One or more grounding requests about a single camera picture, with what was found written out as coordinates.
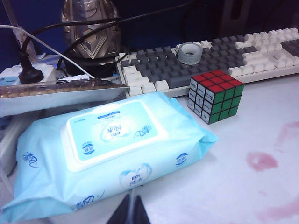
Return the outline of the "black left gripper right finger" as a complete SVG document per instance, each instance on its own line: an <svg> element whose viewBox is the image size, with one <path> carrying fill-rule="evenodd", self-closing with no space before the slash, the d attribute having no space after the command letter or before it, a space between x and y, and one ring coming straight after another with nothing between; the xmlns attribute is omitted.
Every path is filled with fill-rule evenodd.
<svg viewBox="0 0 299 224"><path fill-rule="evenodd" d="M137 195L135 200L135 224L150 224L142 199Z"/></svg>

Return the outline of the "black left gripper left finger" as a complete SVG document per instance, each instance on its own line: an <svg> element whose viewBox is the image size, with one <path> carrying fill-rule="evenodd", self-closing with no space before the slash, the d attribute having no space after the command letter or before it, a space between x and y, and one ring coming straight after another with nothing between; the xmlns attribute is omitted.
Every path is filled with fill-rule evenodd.
<svg viewBox="0 0 299 224"><path fill-rule="evenodd" d="M127 194L120 205L115 211L115 223L116 224L130 224L132 218L132 209L131 209L132 200L130 195Z"/></svg>

